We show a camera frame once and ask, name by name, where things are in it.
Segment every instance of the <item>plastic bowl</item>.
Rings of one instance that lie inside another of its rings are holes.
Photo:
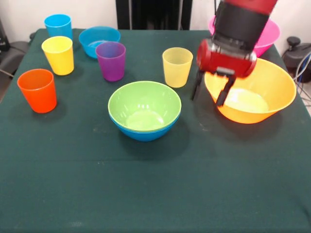
[[[205,74],[205,85],[216,102],[227,78]],[[218,107],[228,119],[252,124],[265,120],[289,106],[296,97],[291,76],[279,66],[257,59],[254,71],[245,79],[236,79],[225,104]]]
[[[119,127],[154,133],[172,126],[181,111],[181,100],[170,87],[152,81],[129,83],[110,97],[108,111]]]
[[[156,130],[156,131],[152,131],[152,132],[136,132],[136,131],[128,130],[128,129],[122,127],[117,122],[115,122],[111,116],[110,116],[110,118],[117,125],[117,127],[121,130],[121,132],[123,132],[126,136],[128,136],[132,139],[135,139],[137,141],[150,142],[150,141],[156,140],[156,139],[162,137],[163,135],[165,135],[172,128],[174,123],[178,120],[179,115],[176,118],[176,120],[174,122],[172,122],[170,125],[166,126],[165,128],[163,128],[161,130]]]
[[[118,30],[111,27],[97,26],[85,29],[79,35],[79,41],[86,54],[92,58],[97,58],[96,47],[106,41],[119,42],[121,34]]]
[[[215,16],[213,16],[208,24],[208,29],[212,35],[215,32],[214,20]],[[257,57],[260,57],[264,52],[266,52],[277,41],[280,35],[280,27],[271,19],[268,19],[266,26],[264,27],[261,36],[254,47],[254,52]]]

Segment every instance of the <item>stacked bowls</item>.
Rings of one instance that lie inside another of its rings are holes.
[[[109,99],[108,111],[125,135],[148,142],[166,134],[177,122],[181,100],[162,83],[138,81],[117,89]]]

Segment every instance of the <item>light blue bowl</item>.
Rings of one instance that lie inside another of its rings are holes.
[[[150,141],[156,140],[156,139],[162,137],[163,135],[165,135],[172,128],[172,126],[177,122],[179,116],[180,115],[178,115],[178,117],[175,119],[175,121],[173,121],[170,125],[166,126],[165,128],[160,129],[160,130],[151,131],[151,132],[136,132],[136,131],[128,130],[128,129],[122,127],[117,122],[115,122],[111,116],[110,116],[110,118],[113,121],[113,123],[115,123],[116,126],[121,130],[121,132],[124,133],[126,136],[128,136],[132,139],[135,139],[137,141],[140,141],[140,142],[150,142]]]
[[[119,42],[121,34],[118,30],[111,27],[97,26],[85,29],[79,35],[79,41],[86,54],[92,58],[97,58],[96,47],[106,41]]]

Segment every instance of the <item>pale yellow cup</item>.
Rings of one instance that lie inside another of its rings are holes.
[[[193,54],[184,48],[167,49],[162,54],[165,82],[171,87],[182,87],[186,84]]]

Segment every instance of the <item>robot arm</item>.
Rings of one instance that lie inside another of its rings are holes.
[[[201,42],[197,64],[201,72],[228,77],[216,105],[222,106],[237,77],[254,69],[253,52],[277,0],[222,0],[215,18],[215,33]]]

